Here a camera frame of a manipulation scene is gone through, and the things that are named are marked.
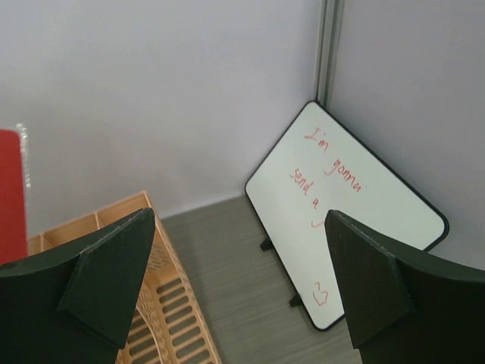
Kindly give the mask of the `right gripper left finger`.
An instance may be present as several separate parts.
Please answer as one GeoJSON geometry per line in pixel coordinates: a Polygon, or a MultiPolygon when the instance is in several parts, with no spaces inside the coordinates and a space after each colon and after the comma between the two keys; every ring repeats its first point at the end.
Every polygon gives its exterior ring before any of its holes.
{"type": "Polygon", "coordinates": [[[113,363],[125,347],[155,234],[139,209],[1,266],[3,363],[113,363]]]}

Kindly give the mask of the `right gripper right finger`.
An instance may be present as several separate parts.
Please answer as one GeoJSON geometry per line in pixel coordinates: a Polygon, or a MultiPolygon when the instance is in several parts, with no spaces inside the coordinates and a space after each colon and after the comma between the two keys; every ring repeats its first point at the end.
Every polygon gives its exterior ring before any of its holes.
{"type": "Polygon", "coordinates": [[[364,363],[482,363],[484,272],[330,210],[327,245],[364,363]]]}

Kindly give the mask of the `red A4 folder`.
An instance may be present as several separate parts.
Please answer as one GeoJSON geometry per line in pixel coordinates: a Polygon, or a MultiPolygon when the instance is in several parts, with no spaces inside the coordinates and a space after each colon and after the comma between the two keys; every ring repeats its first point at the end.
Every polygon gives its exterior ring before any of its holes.
{"type": "Polygon", "coordinates": [[[27,257],[28,134],[22,123],[1,128],[1,264],[27,257]]]}

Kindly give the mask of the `orange plastic file organizer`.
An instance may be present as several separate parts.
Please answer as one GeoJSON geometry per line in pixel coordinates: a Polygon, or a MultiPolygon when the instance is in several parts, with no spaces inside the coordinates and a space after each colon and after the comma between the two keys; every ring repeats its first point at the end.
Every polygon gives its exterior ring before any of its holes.
{"type": "MultiPolygon", "coordinates": [[[[138,209],[150,208],[147,192],[122,199],[88,215],[37,234],[27,241],[35,255],[111,224],[138,209]]],[[[187,274],[161,221],[155,234],[127,343],[118,363],[219,363],[187,274]]]]}

